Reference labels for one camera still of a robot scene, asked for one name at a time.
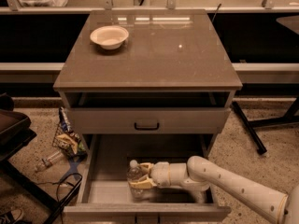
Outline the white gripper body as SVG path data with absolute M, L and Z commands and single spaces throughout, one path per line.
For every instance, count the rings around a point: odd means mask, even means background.
M 150 177 L 159 188 L 170 186 L 170 164 L 166 161 L 157 162 L 150 171 Z

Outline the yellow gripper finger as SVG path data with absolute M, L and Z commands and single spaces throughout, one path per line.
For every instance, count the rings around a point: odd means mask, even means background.
M 154 166 L 154 164 L 150 162 L 143 162 L 143 163 L 139 163 L 138 166 L 144 174 L 149 175 L 151 168 Z
M 154 181 L 147 176 L 143 180 L 130 181 L 129 185 L 133 189 L 153 189 L 156 187 Z

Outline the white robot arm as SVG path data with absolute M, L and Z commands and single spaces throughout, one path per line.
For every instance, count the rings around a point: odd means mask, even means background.
M 194 197 L 213 184 L 271 224 L 299 224 L 299 187 L 288 194 L 282 193 L 225 170 L 203 157 L 192 156 L 185 163 L 139 163 L 132 160 L 127 180 L 134 191 L 182 188 Z

